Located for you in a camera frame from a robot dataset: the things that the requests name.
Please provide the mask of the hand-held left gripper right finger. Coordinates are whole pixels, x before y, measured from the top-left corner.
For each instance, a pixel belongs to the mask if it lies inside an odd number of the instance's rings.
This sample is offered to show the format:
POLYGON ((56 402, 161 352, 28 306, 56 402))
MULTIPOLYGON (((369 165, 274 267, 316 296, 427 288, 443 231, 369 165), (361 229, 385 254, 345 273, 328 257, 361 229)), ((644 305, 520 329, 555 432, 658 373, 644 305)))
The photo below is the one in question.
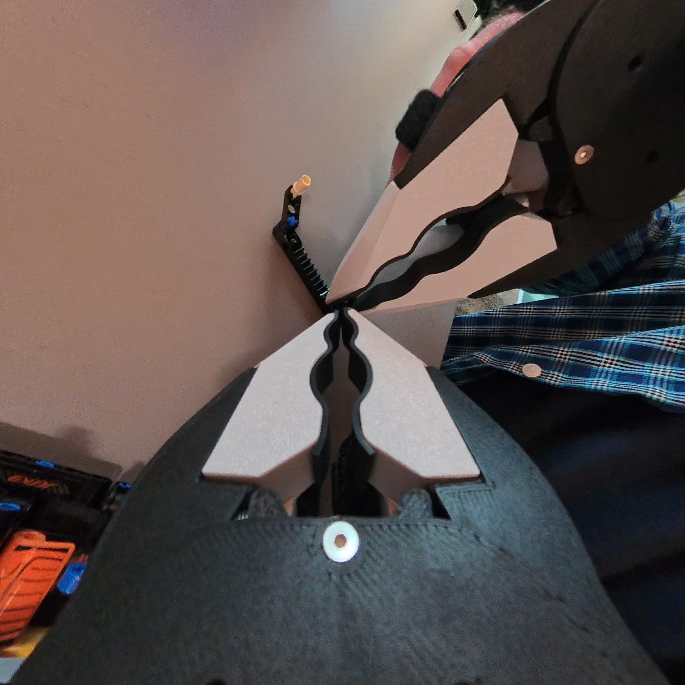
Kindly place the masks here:
POLYGON ((377 495, 379 513, 391 517, 413 491, 476 482, 481 469, 436 388, 435 369, 352 308, 341 312, 341 339, 358 391, 353 478, 377 495))

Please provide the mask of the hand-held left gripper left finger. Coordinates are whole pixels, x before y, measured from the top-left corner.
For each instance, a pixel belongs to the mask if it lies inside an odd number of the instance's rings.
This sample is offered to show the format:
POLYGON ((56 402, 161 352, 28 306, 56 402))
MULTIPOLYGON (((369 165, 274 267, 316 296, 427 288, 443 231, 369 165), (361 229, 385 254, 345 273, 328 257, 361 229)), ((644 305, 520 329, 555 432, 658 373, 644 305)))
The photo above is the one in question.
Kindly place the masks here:
POLYGON ((254 368, 202 467, 206 479, 275 492, 288 514, 322 481, 330 435, 323 393, 332 381, 339 317, 326 314, 254 368))

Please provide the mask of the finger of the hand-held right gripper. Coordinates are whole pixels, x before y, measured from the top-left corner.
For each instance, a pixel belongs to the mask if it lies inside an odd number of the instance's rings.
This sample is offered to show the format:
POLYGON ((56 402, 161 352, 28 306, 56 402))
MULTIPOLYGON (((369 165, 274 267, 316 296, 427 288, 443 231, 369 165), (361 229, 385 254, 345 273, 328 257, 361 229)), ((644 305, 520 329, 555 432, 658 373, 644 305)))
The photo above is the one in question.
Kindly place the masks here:
POLYGON ((409 255, 450 212, 475 208, 498 193, 517 140, 516 125, 498 99, 403 188, 388 184, 341 261, 327 303, 367 289, 386 264, 409 255))
POLYGON ((449 246, 415 258, 355 297, 360 312, 403 312, 464 299, 553 252, 549 221, 510 197, 468 215, 449 246))

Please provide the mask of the black lego gear rack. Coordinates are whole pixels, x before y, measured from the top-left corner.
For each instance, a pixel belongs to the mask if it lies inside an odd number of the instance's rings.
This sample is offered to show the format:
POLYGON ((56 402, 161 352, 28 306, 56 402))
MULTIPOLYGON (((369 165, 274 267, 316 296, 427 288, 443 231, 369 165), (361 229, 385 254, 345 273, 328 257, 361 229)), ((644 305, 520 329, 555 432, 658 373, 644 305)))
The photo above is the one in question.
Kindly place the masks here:
POLYGON ((272 235, 321 313, 334 312, 338 308, 327 303, 329 287, 306 252, 296 232, 298 225, 299 216, 286 211, 273 228, 272 235))

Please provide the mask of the lego car chassis assembly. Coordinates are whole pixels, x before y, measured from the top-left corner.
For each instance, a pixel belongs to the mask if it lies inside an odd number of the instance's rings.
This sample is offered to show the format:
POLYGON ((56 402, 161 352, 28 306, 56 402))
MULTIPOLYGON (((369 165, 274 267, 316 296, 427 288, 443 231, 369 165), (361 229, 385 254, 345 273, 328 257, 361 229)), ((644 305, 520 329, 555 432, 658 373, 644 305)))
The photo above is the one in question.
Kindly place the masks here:
POLYGON ((29 655, 131 484, 1 451, 1 656, 29 655))

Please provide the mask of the person's right hand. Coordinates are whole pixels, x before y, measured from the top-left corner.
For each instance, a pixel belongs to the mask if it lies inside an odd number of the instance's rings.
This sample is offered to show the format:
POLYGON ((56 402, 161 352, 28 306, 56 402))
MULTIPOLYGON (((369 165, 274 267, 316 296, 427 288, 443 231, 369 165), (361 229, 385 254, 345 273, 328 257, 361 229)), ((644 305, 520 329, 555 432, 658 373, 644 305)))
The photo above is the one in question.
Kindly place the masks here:
POLYGON ((537 5, 537 1, 493 1, 487 7, 480 28, 450 52, 431 86, 415 95, 398 122, 395 129, 397 146, 391 161, 389 182, 394 181, 406 166, 438 102, 469 61, 537 5))

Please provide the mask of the dark blue undershirt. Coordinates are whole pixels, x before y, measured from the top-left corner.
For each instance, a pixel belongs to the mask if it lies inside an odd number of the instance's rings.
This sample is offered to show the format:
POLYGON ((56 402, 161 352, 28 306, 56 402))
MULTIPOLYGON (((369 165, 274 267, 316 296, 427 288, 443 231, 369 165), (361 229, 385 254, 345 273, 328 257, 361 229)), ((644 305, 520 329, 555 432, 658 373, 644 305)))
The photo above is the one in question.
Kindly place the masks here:
POLYGON ((621 617, 684 683, 684 414, 494 372, 460 389, 535 462, 621 617))

